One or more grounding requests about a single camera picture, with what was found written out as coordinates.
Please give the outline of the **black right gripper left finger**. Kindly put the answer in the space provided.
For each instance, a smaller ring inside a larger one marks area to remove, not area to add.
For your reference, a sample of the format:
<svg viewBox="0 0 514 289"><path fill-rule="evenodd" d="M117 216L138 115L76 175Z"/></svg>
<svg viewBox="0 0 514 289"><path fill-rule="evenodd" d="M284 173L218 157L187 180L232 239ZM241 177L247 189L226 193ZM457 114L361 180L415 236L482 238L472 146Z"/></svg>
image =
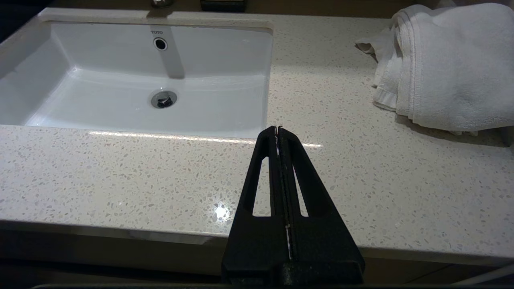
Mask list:
<svg viewBox="0 0 514 289"><path fill-rule="evenodd" d="M268 159L270 216L254 216L262 161ZM229 284L278 284L280 267L290 260L286 208L277 152L277 128L259 133L222 259Z"/></svg>

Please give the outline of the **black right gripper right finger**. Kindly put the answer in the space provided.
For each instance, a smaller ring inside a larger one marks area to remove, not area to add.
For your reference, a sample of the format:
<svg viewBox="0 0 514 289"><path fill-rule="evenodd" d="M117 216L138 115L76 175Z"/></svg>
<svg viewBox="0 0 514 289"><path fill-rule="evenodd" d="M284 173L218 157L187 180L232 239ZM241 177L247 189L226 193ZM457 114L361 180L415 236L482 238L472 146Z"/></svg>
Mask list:
<svg viewBox="0 0 514 289"><path fill-rule="evenodd" d="M279 128L279 155L288 216L291 284L362 284L365 260L304 146Z"/></svg>

